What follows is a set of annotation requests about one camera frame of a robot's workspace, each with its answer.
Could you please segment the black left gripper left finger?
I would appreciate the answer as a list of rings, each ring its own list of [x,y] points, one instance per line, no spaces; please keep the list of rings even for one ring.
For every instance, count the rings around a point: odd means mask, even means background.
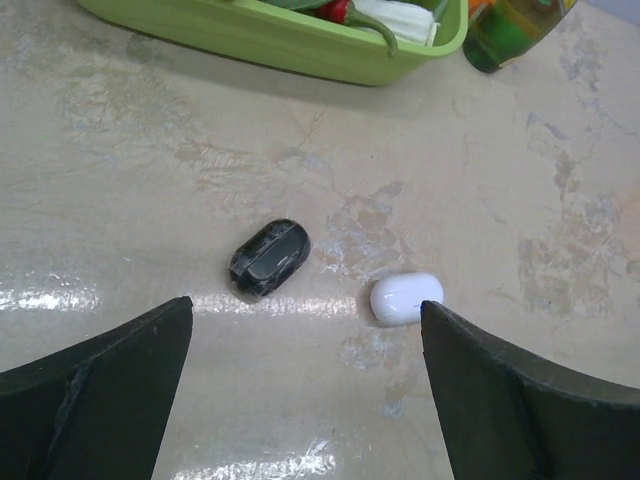
[[[149,479],[193,329],[174,298],[1,375],[4,479]]]

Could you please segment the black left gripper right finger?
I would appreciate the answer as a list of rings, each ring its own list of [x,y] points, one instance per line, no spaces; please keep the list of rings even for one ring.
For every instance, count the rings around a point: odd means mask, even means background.
[[[457,479],[636,479],[639,392],[551,362],[443,305],[424,360]]]

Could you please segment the white earbud charging case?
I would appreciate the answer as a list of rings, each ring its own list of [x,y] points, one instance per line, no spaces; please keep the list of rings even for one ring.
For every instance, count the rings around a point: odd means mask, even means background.
[[[370,293],[370,307],[376,321],[384,327],[416,324],[421,321],[424,301],[442,304],[444,288],[432,274],[411,272],[383,278]]]

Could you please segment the black earbud charging case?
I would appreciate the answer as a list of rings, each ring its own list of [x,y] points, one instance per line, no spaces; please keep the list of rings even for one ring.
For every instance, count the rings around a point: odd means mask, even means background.
[[[230,281],[241,295],[264,298],[304,264],[310,250],[311,239],[301,224],[273,220],[233,253],[228,267]]]

